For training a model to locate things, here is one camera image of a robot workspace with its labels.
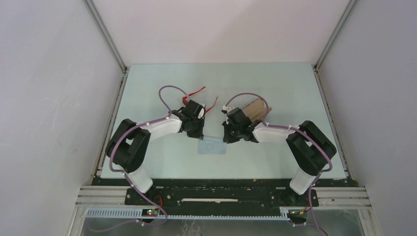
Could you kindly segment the brown plaid glasses case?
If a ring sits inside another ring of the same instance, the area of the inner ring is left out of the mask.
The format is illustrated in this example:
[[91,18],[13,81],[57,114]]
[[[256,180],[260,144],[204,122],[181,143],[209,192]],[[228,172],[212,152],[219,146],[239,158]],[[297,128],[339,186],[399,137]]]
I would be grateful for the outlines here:
[[258,98],[252,103],[243,108],[243,113],[249,118],[251,122],[256,122],[257,120],[262,121],[271,111],[271,107],[267,108],[263,100]]

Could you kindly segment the red sunglasses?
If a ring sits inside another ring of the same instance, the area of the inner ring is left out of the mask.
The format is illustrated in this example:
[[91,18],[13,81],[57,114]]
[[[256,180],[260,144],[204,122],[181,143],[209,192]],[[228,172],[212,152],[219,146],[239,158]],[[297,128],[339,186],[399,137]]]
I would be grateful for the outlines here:
[[205,102],[210,102],[210,101],[213,101],[213,104],[211,105],[211,106],[209,106],[208,107],[208,105],[207,105],[207,107],[206,107],[206,112],[208,113],[212,108],[214,108],[215,107],[215,105],[216,105],[216,103],[217,103],[217,100],[218,100],[218,96],[216,97],[216,99],[215,100],[213,100],[213,99],[209,99],[209,93],[208,92],[206,92],[206,91],[204,91],[204,89],[205,89],[206,87],[202,87],[202,88],[200,88],[199,90],[197,90],[197,91],[195,91],[195,92],[192,92],[192,93],[189,93],[188,95],[186,95],[186,96],[184,96],[183,98],[182,98],[182,103],[183,103],[183,105],[185,106],[185,105],[187,105],[188,104],[188,102],[190,101],[190,100],[192,100],[192,99],[198,99],[199,101],[200,100],[202,100],[202,101],[205,101]]

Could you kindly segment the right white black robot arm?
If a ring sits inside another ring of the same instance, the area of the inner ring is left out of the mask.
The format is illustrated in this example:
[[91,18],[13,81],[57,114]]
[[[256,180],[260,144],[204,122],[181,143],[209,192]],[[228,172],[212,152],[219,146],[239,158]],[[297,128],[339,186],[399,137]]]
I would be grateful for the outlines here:
[[226,114],[222,123],[225,143],[244,140],[253,143],[284,142],[288,145],[298,165],[286,192],[286,199],[291,205],[300,205],[306,198],[305,192],[320,175],[333,169],[331,159],[337,149],[312,121],[306,120],[293,127],[273,125],[260,119],[252,121],[240,108],[230,110],[224,107],[222,112]]

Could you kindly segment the light blue cleaning cloth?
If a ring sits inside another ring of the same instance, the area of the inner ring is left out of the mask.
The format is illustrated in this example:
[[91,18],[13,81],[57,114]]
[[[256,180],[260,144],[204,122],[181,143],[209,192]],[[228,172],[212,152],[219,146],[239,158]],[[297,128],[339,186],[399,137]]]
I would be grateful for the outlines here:
[[227,144],[223,138],[204,136],[198,141],[197,153],[200,155],[224,155],[227,152]]

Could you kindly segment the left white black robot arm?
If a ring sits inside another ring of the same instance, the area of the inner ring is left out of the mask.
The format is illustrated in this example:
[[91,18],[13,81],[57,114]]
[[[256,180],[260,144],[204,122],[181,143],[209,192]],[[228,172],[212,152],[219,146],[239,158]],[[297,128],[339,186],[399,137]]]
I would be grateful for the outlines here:
[[202,139],[205,116],[205,105],[190,100],[184,107],[170,111],[168,116],[150,122],[138,124],[128,118],[122,120],[105,150],[110,158],[110,170],[124,176],[137,190],[136,198],[142,204],[153,203],[153,181],[143,167],[149,143],[181,132],[189,138]]

